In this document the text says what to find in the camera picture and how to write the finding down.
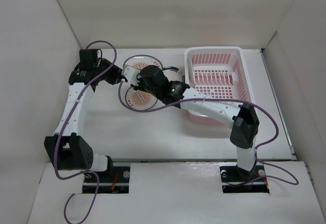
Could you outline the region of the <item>white plate green flower pattern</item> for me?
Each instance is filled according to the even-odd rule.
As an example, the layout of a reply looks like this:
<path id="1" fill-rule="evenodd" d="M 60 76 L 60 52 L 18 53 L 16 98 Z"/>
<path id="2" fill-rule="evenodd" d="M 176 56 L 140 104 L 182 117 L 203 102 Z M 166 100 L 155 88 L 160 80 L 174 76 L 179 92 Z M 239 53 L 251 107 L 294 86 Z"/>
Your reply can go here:
<path id="1" fill-rule="evenodd" d="M 135 69 L 142 70 L 143 68 L 149 65 L 155 65 L 157 67 L 161 67 L 160 63 L 149 55 L 134 55 L 127 58 L 123 65 L 129 65 Z"/>

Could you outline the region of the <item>white plate teal red rim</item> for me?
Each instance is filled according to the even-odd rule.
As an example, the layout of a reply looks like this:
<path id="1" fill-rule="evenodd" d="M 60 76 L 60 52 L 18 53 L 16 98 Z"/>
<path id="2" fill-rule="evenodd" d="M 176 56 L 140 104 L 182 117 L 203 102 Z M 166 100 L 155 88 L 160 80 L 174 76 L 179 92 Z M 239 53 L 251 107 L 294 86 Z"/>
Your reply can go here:
<path id="1" fill-rule="evenodd" d="M 169 81 L 185 81 L 184 69 L 174 66 L 166 66 L 163 68 L 163 73 Z"/>

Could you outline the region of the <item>orange sunburst plate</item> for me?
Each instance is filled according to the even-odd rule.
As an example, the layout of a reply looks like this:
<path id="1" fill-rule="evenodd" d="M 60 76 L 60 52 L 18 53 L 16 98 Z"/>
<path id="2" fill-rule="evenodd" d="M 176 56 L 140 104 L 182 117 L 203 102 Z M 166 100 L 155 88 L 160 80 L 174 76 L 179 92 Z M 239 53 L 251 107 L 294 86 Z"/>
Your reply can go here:
<path id="1" fill-rule="evenodd" d="M 151 58 L 151 57 L 135 57 L 131 61 L 131 66 L 133 68 L 142 70 L 147 66 L 154 65 L 157 66 L 160 70 L 163 69 L 163 65 L 160 61 Z"/>
<path id="2" fill-rule="evenodd" d="M 140 90 L 134 90 L 130 87 L 125 93 L 126 104 L 136 110 L 149 110 L 157 103 L 157 98 L 150 93 L 146 93 Z"/>

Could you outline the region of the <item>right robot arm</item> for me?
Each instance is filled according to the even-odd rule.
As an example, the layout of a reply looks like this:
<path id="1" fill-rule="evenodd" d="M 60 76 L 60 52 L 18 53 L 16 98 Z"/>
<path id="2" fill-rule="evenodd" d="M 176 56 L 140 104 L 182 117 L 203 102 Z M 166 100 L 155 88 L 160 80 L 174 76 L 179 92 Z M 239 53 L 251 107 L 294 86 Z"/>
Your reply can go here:
<path id="1" fill-rule="evenodd" d="M 194 111 L 214 119 L 231 130 L 230 142 L 236 147 L 235 173 L 241 180 L 249 180 L 256 166 L 255 138 L 259 120 L 254 106 L 239 101 L 214 101 L 188 84 L 169 81 L 154 65 L 147 66 L 133 75 L 132 87 L 147 92 L 164 105 Z"/>

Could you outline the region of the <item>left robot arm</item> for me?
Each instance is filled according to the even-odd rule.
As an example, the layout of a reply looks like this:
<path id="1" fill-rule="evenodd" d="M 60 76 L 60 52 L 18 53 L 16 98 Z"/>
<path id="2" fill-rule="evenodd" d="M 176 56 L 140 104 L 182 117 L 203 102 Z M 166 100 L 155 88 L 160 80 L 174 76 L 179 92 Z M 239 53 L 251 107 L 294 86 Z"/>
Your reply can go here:
<path id="1" fill-rule="evenodd" d="M 101 181 L 113 178 L 113 162 L 109 156 L 94 153 L 82 137 L 86 110 L 101 81 L 111 85 L 122 79 L 121 68 L 103 58 L 101 49 L 81 49 L 79 63 L 68 80 L 68 97 L 62 118 L 44 146 L 56 171 L 80 170 L 96 172 Z"/>

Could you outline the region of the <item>pink white dish rack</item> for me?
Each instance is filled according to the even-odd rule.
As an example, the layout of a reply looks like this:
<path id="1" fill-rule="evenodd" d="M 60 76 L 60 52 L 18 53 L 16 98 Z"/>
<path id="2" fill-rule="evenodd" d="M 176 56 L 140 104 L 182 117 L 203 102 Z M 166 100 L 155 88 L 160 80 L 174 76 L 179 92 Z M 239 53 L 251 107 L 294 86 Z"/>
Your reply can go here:
<path id="1" fill-rule="evenodd" d="M 184 53 L 185 82 L 202 94 L 217 99 L 255 98 L 241 48 L 206 46 Z"/>

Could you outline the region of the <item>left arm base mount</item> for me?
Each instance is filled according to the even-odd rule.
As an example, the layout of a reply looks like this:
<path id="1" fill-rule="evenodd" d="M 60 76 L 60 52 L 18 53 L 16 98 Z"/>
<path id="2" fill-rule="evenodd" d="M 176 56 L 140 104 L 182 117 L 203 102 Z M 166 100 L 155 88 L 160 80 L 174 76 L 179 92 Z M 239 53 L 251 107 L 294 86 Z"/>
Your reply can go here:
<path id="1" fill-rule="evenodd" d="M 113 174 L 97 172 L 99 177 L 98 194 L 129 193 L 130 164 L 114 165 Z M 93 174 L 85 174 L 82 193 L 95 193 L 97 178 Z"/>

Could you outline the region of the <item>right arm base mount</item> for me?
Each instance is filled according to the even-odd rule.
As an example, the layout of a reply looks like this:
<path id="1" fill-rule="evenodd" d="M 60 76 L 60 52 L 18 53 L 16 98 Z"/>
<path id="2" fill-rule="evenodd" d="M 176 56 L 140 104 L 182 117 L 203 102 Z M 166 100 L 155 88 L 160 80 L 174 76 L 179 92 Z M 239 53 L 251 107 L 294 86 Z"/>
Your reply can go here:
<path id="1" fill-rule="evenodd" d="M 220 166 L 223 193 L 269 193 L 264 166 L 256 165 L 247 172 L 236 165 Z"/>

